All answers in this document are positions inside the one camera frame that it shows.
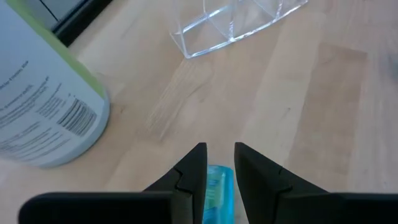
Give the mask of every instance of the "wood grain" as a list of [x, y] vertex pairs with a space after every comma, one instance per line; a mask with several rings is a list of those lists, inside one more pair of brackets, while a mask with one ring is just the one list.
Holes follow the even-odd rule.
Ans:
[[321, 44], [287, 167], [327, 190], [344, 190], [354, 149], [366, 53]]
[[[398, 1], [310, 0], [191, 60], [169, 36], [166, 8], [115, 0], [73, 43], [108, 89], [109, 126], [55, 169], [0, 161], [0, 223], [43, 192], [140, 191], [198, 142], [211, 164], [233, 167], [244, 141], [330, 191], [398, 191]], [[247, 223], [235, 192], [236, 222]]]

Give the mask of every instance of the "blue object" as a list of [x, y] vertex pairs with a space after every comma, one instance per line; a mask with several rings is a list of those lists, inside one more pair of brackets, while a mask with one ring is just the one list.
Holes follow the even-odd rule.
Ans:
[[234, 172], [223, 166], [207, 167], [203, 224], [234, 223]]

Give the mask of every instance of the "wooden table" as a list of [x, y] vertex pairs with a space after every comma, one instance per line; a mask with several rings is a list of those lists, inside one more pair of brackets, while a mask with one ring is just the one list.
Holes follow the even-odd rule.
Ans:
[[1, 161], [1, 223], [43, 192], [140, 191], [198, 142], [211, 164], [242, 141], [330, 191], [398, 191], [398, 1], [310, 0], [191, 60], [162, 2], [115, 0], [71, 46], [109, 90], [108, 128], [58, 168]]

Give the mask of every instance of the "white bottle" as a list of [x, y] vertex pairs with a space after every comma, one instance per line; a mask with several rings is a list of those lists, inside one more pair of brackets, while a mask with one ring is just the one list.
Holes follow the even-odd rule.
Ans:
[[100, 137], [104, 88], [16, 0], [0, 0], [0, 156], [53, 167]]

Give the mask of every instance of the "transparent acrylic container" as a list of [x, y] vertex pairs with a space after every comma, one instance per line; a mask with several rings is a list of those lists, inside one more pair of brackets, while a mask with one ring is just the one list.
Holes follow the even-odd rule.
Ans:
[[170, 35], [191, 58], [262, 30], [308, 0], [169, 0]]

